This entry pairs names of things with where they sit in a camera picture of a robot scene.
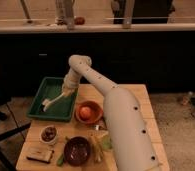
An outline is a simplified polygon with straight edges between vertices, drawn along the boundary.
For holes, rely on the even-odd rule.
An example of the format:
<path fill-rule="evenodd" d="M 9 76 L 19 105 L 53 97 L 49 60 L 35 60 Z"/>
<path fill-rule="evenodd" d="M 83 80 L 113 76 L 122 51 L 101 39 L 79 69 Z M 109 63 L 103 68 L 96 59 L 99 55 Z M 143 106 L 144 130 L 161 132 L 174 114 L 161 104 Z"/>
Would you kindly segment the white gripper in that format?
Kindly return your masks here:
<path fill-rule="evenodd" d="M 62 84 L 62 95 L 68 97 L 71 95 L 79 85 L 79 81 L 70 75 L 66 75 Z"/>

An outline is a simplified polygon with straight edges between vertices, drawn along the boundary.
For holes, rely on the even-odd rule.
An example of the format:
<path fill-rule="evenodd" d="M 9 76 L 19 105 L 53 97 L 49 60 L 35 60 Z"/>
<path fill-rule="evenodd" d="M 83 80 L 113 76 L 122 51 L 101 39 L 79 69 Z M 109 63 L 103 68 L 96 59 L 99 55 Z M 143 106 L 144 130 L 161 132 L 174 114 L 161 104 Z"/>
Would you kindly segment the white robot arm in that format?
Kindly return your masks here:
<path fill-rule="evenodd" d="M 135 95 L 91 68 L 91 58 L 69 57 L 65 86 L 79 86 L 84 77 L 104 97 L 104 118 L 118 171 L 162 171 Z"/>

